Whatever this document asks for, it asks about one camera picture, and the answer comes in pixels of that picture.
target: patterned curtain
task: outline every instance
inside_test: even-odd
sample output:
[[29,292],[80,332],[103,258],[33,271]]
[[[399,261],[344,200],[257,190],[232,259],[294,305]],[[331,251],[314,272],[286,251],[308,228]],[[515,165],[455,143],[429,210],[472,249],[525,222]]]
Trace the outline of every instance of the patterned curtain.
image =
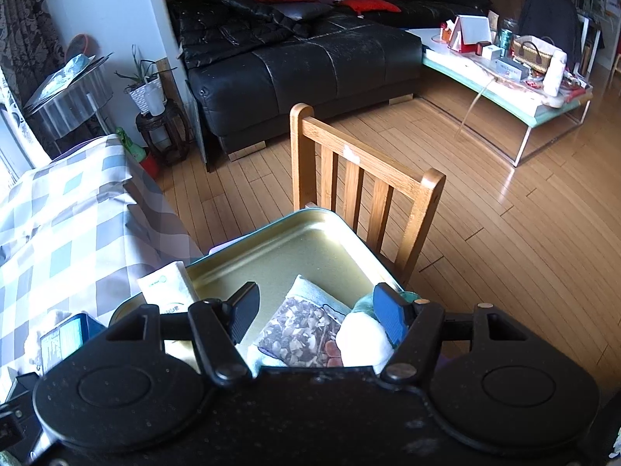
[[35,166],[40,166],[37,157],[42,153],[55,158],[75,143],[92,138],[89,128],[80,128],[67,135],[67,141],[55,143],[35,121],[24,119],[24,104],[63,66],[63,48],[46,1],[0,0],[0,102],[18,125],[19,139]]

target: green bottle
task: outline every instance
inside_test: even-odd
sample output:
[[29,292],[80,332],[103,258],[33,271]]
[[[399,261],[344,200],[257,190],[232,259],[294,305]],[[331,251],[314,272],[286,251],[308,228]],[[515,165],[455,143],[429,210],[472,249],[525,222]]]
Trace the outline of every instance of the green bottle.
[[134,156],[134,159],[136,161],[138,161],[139,163],[147,157],[147,153],[145,152],[144,148],[142,148],[140,145],[136,145],[134,142],[132,142],[132,139],[129,138],[129,136],[127,135],[127,133],[125,133],[125,130],[123,128],[116,128],[116,134],[119,135],[120,141],[123,144],[123,147],[125,147],[127,149],[127,151]]

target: wicker basket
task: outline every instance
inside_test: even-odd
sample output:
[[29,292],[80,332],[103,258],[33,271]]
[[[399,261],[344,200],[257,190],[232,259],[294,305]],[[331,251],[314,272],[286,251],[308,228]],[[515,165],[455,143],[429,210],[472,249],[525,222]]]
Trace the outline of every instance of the wicker basket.
[[[157,78],[149,82],[148,85],[154,85],[155,87],[158,88],[159,92],[161,93],[161,99],[164,102],[164,105],[166,105],[167,100],[166,100],[166,97],[164,96],[164,89],[161,86],[160,76],[158,75]],[[129,96],[132,97],[132,100],[134,100],[134,103],[138,105],[138,108],[141,110],[142,115],[146,115],[149,112],[147,101],[145,101],[146,89],[147,89],[147,85],[145,84],[145,85],[141,85],[138,89],[134,89],[133,91],[131,91],[129,87],[125,90],[127,93],[129,93]]]
[[554,55],[555,51],[560,50],[545,40],[532,35],[525,35],[513,40],[513,59],[527,64],[533,70],[541,73],[548,71],[552,55]]

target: metal tray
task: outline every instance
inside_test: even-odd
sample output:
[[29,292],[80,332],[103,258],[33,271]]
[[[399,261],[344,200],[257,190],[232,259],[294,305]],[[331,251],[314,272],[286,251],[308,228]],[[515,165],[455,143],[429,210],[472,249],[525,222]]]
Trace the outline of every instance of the metal tray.
[[[297,275],[348,307],[386,282],[401,286],[369,248],[334,212],[313,208],[294,212],[187,268],[202,299],[226,299],[244,283],[257,282],[261,306],[238,350],[248,346],[271,319]],[[111,323],[143,304],[141,294],[125,301]]]

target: potted plant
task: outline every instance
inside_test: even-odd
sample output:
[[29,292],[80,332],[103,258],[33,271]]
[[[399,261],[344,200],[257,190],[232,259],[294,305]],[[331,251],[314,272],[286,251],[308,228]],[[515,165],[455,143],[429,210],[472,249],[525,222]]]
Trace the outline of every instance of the potted plant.
[[128,79],[132,81],[132,83],[125,88],[125,92],[128,93],[129,96],[132,97],[132,100],[134,100],[134,103],[138,105],[142,115],[146,115],[149,112],[149,107],[147,105],[147,101],[145,100],[147,85],[150,89],[155,88],[159,93],[161,93],[162,102],[166,104],[167,100],[164,96],[164,89],[161,85],[160,73],[165,71],[169,72],[174,70],[174,68],[158,72],[156,70],[157,64],[155,61],[151,61],[149,59],[138,59],[138,48],[136,45],[132,45],[132,56],[134,57],[134,66],[136,68],[135,72],[131,75],[122,75],[119,72],[115,72],[115,74],[121,79]]

